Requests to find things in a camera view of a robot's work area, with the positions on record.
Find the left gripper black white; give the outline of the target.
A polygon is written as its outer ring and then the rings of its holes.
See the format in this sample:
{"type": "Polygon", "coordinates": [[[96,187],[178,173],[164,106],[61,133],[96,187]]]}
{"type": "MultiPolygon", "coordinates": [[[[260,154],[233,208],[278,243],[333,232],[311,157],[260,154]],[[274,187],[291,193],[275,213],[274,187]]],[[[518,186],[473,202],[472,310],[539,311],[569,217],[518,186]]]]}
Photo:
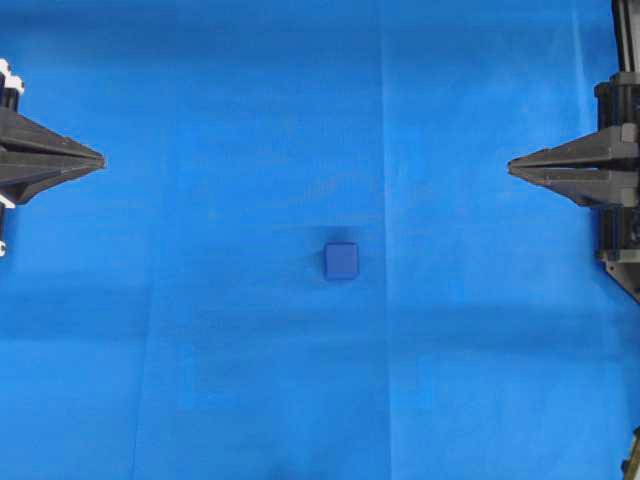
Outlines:
{"type": "Polygon", "coordinates": [[[1,164],[1,255],[6,254],[4,215],[7,209],[28,203],[37,194],[105,168],[104,156],[16,113],[24,81],[1,59],[1,146],[9,152],[48,154],[81,159],[68,166],[1,164]]]}

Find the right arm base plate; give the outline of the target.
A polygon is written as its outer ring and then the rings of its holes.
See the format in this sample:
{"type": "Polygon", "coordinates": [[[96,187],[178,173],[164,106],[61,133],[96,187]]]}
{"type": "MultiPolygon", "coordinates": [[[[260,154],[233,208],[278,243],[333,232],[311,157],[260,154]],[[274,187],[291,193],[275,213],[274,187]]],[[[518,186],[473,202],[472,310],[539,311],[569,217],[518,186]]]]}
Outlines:
{"type": "Polygon", "coordinates": [[[599,259],[606,273],[636,303],[639,302],[640,254],[638,249],[601,250],[599,259]]]}

